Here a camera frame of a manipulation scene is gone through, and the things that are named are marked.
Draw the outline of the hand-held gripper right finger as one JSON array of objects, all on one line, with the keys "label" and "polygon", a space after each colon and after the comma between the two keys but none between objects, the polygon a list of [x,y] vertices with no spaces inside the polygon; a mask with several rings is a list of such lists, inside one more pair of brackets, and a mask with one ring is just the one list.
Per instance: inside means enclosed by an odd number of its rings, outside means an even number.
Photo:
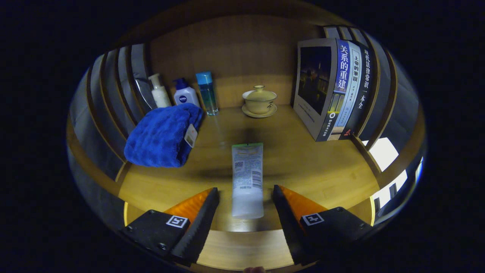
[{"label": "hand-held gripper right finger", "polygon": [[296,265],[340,256],[372,230],[353,212],[341,206],[326,209],[282,185],[274,185],[272,200]]}]

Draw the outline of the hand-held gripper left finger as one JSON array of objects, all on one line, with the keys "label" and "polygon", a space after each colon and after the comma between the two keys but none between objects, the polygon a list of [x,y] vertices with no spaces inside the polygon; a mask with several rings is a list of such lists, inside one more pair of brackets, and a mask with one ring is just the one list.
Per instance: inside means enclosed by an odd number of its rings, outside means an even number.
[{"label": "hand-held gripper left finger", "polygon": [[204,248],[219,201],[218,189],[209,188],[164,212],[149,209],[120,235],[158,259],[191,266]]}]

